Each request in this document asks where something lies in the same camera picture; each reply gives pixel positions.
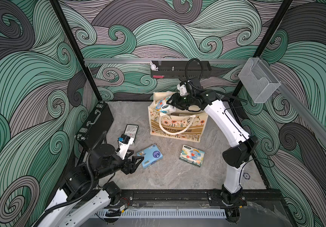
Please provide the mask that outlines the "aluminium wall rail right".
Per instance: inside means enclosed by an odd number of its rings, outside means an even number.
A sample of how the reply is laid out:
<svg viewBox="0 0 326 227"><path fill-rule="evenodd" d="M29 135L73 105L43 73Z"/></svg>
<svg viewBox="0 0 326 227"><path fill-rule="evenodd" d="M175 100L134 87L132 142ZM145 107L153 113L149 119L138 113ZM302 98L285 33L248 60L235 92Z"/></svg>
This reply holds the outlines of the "aluminium wall rail right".
<svg viewBox="0 0 326 227"><path fill-rule="evenodd" d="M281 81L280 92L326 146L326 60L264 65Z"/></svg>

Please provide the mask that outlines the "white rabbit figurine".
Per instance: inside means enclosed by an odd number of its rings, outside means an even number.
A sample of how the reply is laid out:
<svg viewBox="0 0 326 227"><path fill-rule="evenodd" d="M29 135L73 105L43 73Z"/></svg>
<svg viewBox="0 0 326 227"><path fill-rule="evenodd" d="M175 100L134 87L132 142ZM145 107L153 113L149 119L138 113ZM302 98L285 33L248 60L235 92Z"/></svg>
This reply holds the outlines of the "white rabbit figurine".
<svg viewBox="0 0 326 227"><path fill-rule="evenodd" d="M152 61L150 61L150 68L152 71L158 71L159 68L156 64L154 64Z"/></svg>

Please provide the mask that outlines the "clear acrylic wall box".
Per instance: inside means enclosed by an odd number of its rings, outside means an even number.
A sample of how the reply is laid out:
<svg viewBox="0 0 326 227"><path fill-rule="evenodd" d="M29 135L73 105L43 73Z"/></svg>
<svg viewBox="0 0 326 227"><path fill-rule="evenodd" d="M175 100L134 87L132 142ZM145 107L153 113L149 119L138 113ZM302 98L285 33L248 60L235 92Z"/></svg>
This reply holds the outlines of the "clear acrylic wall box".
<svg viewBox="0 0 326 227"><path fill-rule="evenodd" d="M265 103L281 85L269 64L259 57L247 60L239 79L255 104Z"/></svg>

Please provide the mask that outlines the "black corner frame post right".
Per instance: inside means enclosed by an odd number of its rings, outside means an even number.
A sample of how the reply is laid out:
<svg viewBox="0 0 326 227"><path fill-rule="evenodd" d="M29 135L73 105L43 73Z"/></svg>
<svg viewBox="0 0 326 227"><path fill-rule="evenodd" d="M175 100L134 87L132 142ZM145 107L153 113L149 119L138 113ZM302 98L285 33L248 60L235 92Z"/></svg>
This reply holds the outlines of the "black corner frame post right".
<svg viewBox="0 0 326 227"><path fill-rule="evenodd" d="M281 29L280 26L291 4L292 1L283 1L281 3L274 18L268 22L268 30L265 32L264 37L261 40L258 48L256 48L252 58L259 57L265 60L270 66L284 55L288 46L289 35L284 29ZM239 81L239 84L230 98L229 104L232 107L244 107L248 106L250 102L253 102L250 95L246 91L241 81Z"/></svg>

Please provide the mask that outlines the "black wall shelf tray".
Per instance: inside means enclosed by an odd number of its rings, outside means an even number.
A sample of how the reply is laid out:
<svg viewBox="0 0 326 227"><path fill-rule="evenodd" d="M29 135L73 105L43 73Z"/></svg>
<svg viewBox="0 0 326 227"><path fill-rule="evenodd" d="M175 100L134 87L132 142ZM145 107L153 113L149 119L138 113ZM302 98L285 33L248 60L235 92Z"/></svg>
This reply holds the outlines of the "black wall shelf tray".
<svg viewBox="0 0 326 227"><path fill-rule="evenodd" d="M153 63L159 68L158 71L151 70L151 77L154 79L206 79L210 77L212 72L212 67L208 61L163 61L161 64L153 61Z"/></svg>

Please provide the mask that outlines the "elephant print tissue pack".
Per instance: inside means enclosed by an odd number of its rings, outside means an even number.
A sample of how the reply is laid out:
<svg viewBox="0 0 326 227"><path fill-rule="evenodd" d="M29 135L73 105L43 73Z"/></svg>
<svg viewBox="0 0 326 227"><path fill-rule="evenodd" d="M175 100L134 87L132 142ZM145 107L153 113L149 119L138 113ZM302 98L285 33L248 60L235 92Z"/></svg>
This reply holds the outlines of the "elephant print tissue pack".
<svg viewBox="0 0 326 227"><path fill-rule="evenodd" d="M179 160L185 161L197 167L201 167L204 160L205 152L183 145Z"/></svg>

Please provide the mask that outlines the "green tissue pack upper left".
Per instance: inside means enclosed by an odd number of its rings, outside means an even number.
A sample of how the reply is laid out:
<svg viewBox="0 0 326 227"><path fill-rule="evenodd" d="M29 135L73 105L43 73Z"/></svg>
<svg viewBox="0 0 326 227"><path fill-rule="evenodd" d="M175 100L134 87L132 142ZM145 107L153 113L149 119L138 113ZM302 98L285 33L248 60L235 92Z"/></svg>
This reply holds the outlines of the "green tissue pack upper left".
<svg viewBox="0 0 326 227"><path fill-rule="evenodd" d="M124 134L129 136L133 140L133 144L135 143L136 135L138 132L138 125L133 125L133 124L127 124L126 128L124 130Z"/></svg>

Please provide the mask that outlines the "aluminium wall rail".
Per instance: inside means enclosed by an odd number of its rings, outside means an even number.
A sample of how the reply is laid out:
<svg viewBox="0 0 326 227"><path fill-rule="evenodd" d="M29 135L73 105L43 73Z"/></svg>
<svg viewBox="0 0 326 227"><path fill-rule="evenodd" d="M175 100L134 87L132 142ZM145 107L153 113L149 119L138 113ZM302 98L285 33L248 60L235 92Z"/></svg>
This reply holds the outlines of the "aluminium wall rail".
<svg viewBox="0 0 326 227"><path fill-rule="evenodd" d="M86 64L149 64L151 61L157 61L159 64L163 61L188 61L189 59L144 59L144 58L84 58ZM248 59L201 59L209 61L212 64L245 64Z"/></svg>
<svg viewBox="0 0 326 227"><path fill-rule="evenodd" d="M326 60L264 65L281 81L280 92L326 146Z"/></svg>

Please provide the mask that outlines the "black briefcase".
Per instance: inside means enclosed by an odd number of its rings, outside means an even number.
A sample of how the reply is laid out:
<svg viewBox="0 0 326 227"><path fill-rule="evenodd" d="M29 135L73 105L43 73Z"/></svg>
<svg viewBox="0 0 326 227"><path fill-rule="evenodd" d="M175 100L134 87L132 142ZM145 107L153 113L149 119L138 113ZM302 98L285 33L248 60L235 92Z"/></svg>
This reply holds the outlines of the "black briefcase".
<svg viewBox="0 0 326 227"><path fill-rule="evenodd" d="M103 135L106 136L113 122L114 117L108 103L100 101L77 131L75 139L88 151L102 140Z"/></svg>

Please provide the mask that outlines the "black corner frame post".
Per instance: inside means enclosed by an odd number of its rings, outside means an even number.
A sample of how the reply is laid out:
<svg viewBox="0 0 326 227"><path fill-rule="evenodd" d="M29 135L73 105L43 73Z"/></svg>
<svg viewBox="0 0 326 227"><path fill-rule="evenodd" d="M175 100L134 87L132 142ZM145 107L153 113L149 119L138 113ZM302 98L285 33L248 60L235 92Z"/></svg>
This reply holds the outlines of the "black corner frame post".
<svg viewBox="0 0 326 227"><path fill-rule="evenodd" d="M280 26L291 4L292 1L283 1L281 3L274 18L268 22L268 30L265 32L264 37L261 40L258 48L256 48L252 58L259 57L265 60L270 66L284 55L288 46L289 35L284 29L281 29ZM232 107L244 107L248 106L250 102L253 102L250 95L246 91L241 81L239 81L239 84L230 98L229 104Z"/></svg>
<svg viewBox="0 0 326 227"><path fill-rule="evenodd" d="M59 3L59 1L57 0L49 0L59 22L60 22L60 25L69 41L69 43L71 44L72 46L72 49L73 49L73 52L75 53L76 55L76 58L82 68L82 71L84 72L85 74L85 77L86 79L88 80L92 90L93 90L93 93L95 94L95 97L97 98L98 101L102 101L102 97L100 95L100 92L98 90L98 87L94 81L94 77L92 76L92 73L90 71L90 69L85 65L85 62L84 62L84 57L82 55L82 52L77 44L77 41L75 40L74 38L74 35L72 33L72 30L69 26L69 23L66 19L66 16L64 15L63 13L63 10L62 10L62 7Z"/></svg>

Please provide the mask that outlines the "floral canvas tote bag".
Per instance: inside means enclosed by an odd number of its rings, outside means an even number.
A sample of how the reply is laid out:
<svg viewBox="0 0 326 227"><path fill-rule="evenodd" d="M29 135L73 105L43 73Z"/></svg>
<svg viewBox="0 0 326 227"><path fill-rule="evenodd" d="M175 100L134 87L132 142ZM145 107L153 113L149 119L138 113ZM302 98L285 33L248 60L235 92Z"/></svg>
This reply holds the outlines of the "floral canvas tote bag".
<svg viewBox="0 0 326 227"><path fill-rule="evenodd" d="M204 111L197 113L176 109L172 113L162 113L156 106L166 105L174 92L155 92L153 102L148 107L150 134L182 141L200 142L208 121Z"/></svg>

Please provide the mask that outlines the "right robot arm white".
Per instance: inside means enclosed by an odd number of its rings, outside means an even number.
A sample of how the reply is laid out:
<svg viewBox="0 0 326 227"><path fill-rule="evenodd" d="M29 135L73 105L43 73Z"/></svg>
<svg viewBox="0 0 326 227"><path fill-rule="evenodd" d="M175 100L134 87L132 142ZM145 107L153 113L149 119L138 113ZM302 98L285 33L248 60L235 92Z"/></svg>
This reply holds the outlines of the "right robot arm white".
<svg viewBox="0 0 326 227"><path fill-rule="evenodd" d="M227 169L221 197L226 205L242 206L241 175L258 144L257 137L251 136L236 122L213 90L185 96L175 93L168 99L167 104L187 111L191 106L197 106L207 113L221 129L231 146L222 153Z"/></svg>

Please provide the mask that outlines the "black corner frame post left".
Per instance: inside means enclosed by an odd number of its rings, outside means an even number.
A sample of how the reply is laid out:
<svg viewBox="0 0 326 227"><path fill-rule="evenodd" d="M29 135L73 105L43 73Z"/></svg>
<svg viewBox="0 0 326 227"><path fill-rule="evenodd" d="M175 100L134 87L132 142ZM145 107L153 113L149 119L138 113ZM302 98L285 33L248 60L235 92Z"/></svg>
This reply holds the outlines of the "black corner frame post left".
<svg viewBox="0 0 326 227"><path fill-rule="evenodd" d="M73 49L73 52L75 53L76 55L76 58L82 68L82 71L84 72L85 74L85 77L86 79L88 80L92 90L93 90L93 93L95 94L95 97L97 98L98 101L102 101L102 97L100 95L100 92L98 90L98 87L94 81L94 77L92 76L92 73L90 71L90 69L85 65L85 62L84 62L84 57L82 55L82 52L77 44L77 41L75 40L74 38L74 35L72 33L72 30L69 26L69 23L66 19L66 16L64 15L63 13L63 10L62 10L62 7L59 3L59 1L57 0L49 0L59 22L60 22L60 25L69 41L69 43L71 44L72 46L72 49Z"/></svg>

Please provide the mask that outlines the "aluminium wall rail back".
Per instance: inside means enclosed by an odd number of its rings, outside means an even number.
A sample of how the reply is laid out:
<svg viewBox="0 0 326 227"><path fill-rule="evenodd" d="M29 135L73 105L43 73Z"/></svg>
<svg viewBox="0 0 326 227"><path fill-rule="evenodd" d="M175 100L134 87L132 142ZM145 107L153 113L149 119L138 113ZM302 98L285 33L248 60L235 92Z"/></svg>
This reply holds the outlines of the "aluminium wall rail back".
<svg viewBox="0 0 326 227"><path fill-rule="evenodd" d="M149 64L151 61L157 61L159 64L163 61L188 61L189 59L144 59L144 58L84 58L86 64ZM245 64L248 59L201 59L209 61L212 64Z"/></svg>

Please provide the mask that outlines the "blue dog tissue pack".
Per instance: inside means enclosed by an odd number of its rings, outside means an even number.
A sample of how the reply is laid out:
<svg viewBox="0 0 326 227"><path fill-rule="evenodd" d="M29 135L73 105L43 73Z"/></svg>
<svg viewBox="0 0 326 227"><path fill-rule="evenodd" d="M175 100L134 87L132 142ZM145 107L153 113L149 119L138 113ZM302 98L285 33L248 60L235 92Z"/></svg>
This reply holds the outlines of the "blue dog tissue pack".
<svg viewBox="0 0 326 227"><path fill-rule="evenodd" d="M142 162L143 169L148 168L149 166L153 165L157 161L163 158L163 154L161 153L160 149L158 148L157 144L153 144L137 153L137 156L144 157Z"/></svg>

